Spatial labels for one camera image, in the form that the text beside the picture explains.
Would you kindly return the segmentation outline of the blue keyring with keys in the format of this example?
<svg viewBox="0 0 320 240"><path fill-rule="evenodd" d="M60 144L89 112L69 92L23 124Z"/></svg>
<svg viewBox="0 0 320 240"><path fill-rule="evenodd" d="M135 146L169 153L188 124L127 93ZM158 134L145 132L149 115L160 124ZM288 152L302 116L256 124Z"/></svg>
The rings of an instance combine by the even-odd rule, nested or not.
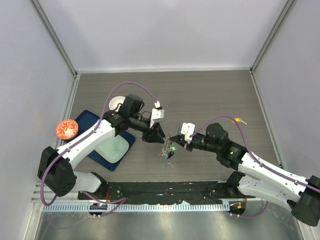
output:
<svg viewBox="0 0 320 240"><path fill-rule="evenodd" d="M163 159L166 165L170 164L170 158L175 154L177 147L175 143L171 140L171 135L168 134L164 138L164 147L161 149L159 156Z"/></svg>

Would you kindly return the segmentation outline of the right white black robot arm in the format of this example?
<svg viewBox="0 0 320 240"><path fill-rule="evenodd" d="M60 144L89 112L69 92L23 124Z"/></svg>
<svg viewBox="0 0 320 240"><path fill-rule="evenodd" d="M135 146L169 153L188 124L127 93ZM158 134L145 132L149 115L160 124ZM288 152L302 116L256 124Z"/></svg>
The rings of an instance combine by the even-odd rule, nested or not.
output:
<svg viewBox="0 0 320 240"><path fill-rule="evenodd" d="M320 179L296 175L258 157L246 147L230 140L219 123L206 127L205 134L195 133L195 125L183 123L178 135L170 140L188 151L212 152L216 159L234 172L227 180L226 193L240 194L276 204L300 222L316 227L320 221Z"/></svg>

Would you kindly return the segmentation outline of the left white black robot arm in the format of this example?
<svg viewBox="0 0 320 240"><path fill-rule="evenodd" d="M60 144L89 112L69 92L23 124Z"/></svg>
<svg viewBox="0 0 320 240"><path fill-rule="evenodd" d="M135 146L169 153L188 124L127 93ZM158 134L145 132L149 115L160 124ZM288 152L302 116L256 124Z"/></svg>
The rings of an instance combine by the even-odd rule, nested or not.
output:
<svg viewBox="0 0 320 240"><path fill-rule="evenodd" d="M42 151L37 174L41 180L41 192L44 187L49 187L57 197L71 191L86 192L100 200L107 192L106 180L95 172L74 170L88 154L129 128L140 131L144 142L165 142L165 133L160 125L164 120L164 110L159 101L155 102L148 118L140 112L145 105L143 100L133 94L114 97L108 105L109 110L84 133L57 149L48 146Z"/></svg>

